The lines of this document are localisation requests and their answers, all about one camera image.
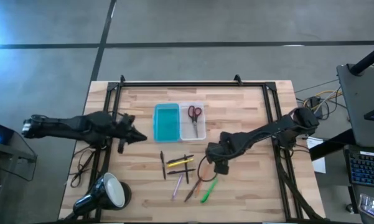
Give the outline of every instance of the green pen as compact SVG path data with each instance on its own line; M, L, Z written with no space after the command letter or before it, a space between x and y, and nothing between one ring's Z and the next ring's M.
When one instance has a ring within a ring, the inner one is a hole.
M214 186L216 186L216 184L217 184L217 178L214 179L212 185L211 185L210 188L207 190L205 196L203 196L203 198L201 199L200 203L204 203L204 202L206 202L206 200L209 198L209 195L210 195L210 193L212 192Z

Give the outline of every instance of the gray floor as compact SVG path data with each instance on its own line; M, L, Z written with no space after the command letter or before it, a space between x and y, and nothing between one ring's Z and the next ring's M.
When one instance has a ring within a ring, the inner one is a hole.
M0 44L98 43L110 0L0 1ZM374 0L118 0L108 42L374 40ZM295 90L336 78L373 45L106 49L98 80L292 80ZM0 123L21 130L31 114L79 115L97 49L0 50ZM306 98L337 82L302 91ZM315 136L350 127L338 108ZM38 153L33 182L11 177L0 223L55 220L75 142L27 141ZM317 175L327 217L359 222L344 212L347 188Z

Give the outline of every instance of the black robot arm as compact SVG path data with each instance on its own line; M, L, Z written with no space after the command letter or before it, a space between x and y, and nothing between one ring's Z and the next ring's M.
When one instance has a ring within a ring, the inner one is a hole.
M220 134L220 142L210 142L206 149L209 163L215 163L215 172L228 174L228 160L238 157L258 141L274 136L281 147L292 147L296 143L296 136L311 135L319 123L312 111L307 108L296 108L278 121L264 125L248 133Z
M147 137L133 126L135 117L122 114L120 121L104 111L97 111L69 119L32 115L24 121L25 138L53 136L85 141L92 146L103 146L107 138L124 139L128 144L145 141Z

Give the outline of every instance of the wooden table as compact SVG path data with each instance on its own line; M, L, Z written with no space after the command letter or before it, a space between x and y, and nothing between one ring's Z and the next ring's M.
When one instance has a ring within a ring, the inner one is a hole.
M85 105L85 114L102 110L108 82L93 82ZM291 81L276 81L279 104L283 114L297 106ZM152 115L158 103L202 102L206 118L207 137L203 141L155 143L153 140ZM210 198L200 203L210 183L204 183L198 197L184 199L197 181L196 172L190 173L190 184L182 181L177 196L171 195L178 175L163 179L160 151L165 160L194 154L189 167L196 168L204 156L208 142L218 142L220 133L251 131L267 124L263 93L258 87L132 87L121 90L118 111L136 115L136 128L148 140L125 146L123 154L117 153L118 140L114 140L109 172L130 185L133 197L130 204L120 211L103 210L102 222L280 222L284 221L278 176L274 164L271 142L267 139L256 143L245 155L230 160L230 173L219 175L218 183ZM76 151L86 147L78 142ZM73 158L70 172L77 170L80 154ZM292 157L297 186L321 216L325 217L322 201L310 155L295 152ZM184 166L170 170L180 170ZM213 167L208 176L213 175ZM67 187L60 210L60 218L66 217L76 200L87 188L90 173L83 174L77 188ZM289 204L294 214L291 193Z

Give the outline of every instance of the clear plastic tray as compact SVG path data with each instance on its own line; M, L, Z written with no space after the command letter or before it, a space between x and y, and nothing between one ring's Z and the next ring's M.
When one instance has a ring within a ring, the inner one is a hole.
M206 120L205 110L203 103L191 102L191 103L180 103L180 138L183 141L203 140L206 138ZM202 113L198 116L197 129L198 136L196 135L194 125L191 118L188 116L188 109L190 106L199 107L202 109Z
M157 142L180 141L180 111L176 103L158 104L154 112L154 139Z

